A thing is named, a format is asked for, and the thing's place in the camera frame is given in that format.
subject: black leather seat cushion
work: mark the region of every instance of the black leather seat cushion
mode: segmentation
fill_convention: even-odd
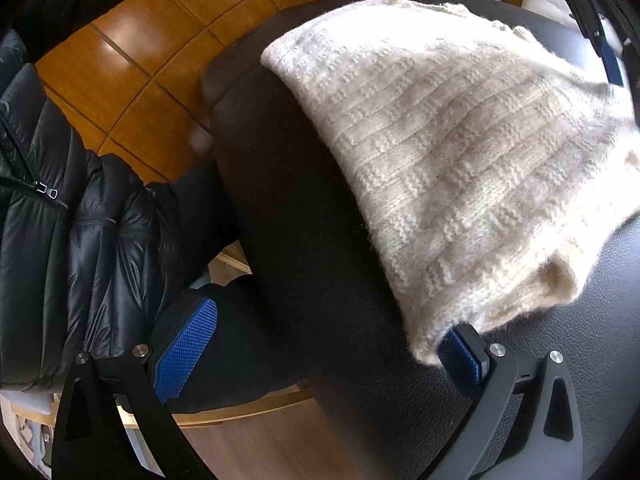
[[[412,358],[398,307],[339,168],[287,88],[259,65],[271,40],[349,1],[280,13],[216,58],[203,84],[242,245],[318,402],[368,478],[415,479],[468,403],[441,369]],[[589,43],[561,25],[507,4],[446,1],[525,25],[570,62],[601,70]],[[521,354],[559,349],[565,355],[582,420],[585,478],[610,453],[640,402],[638,276],[640,221],[633,219],[607,243],[578,301],[487,336]],[[480,469],[495,461],[518,402],[514,397]],[[523,478],[532,477],[523,472]]]

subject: quilted down jacket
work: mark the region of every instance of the quilted down jacket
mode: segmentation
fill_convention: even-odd
[[[146,341],[184,285],[168,188],[86,150],[28,62],[119,1],[29,0],[0,38],[0,389],[62,389],[76,353]]]

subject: zipper pull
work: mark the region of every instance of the zipper pull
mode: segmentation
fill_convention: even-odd
[[[36,191],[47,195],[52,200],[55,200],[58,196],[58,190],[47,186],[44,182],[36,182]]]

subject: cable knit texture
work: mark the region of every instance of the cable knit texture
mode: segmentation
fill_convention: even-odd
[[[640,209],[628,93],[464,6],[367,0],[276,40],[357,199],[414,355],[581,292]]]

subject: jacket zipper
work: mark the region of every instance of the jacket zipper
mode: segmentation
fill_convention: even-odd
[[[6,136],[9,137],[9,140],[14,145],[14,148],[18,152],[18,155],[20,155],[20,159],[22,160],[24,167],[27,169],[27,173],[29,173],[29,177],[31,178],[33,183],[30,185],[27,182],[24,182],[18,178],[0,176],[2,181],[4,181],[8,187],[11,187],[16,191],[21,191],[21,192],[25,192],[26,194],[31,194],[36,198],[42,198],[42,196],[44,195],[48,197],[54,204],[61,206],[64,209],[69,209],[69,206],[64,202],[62,202],[62,200],[57,200],[58,198],[57,189],[47,186],[47,184],[45,184],[39,178],[36,177],[36,172],[33,169],[29,159],[22,152],[20,145],[17,142],[15,142],[14,136],[12,136],[12,134],[9,133],[9,125],[6,123],[6,120],[2,112],[0,112],[0,123],[2,123],[2,127],[4,128]]]
[[[67,204],[65,204],[61,200],[56,199],[56,197],[58,196],[58,190],[47,186],[43,182],[34,182],[32,185],[30,185],[17,178],[3,175],[0,176],[0,184],[13,189],[14,191],[18,191],[20,193],[33,196],[34,198],[44,200],[51,205],[55,205],[67,210],[69,209],[69,206]]]

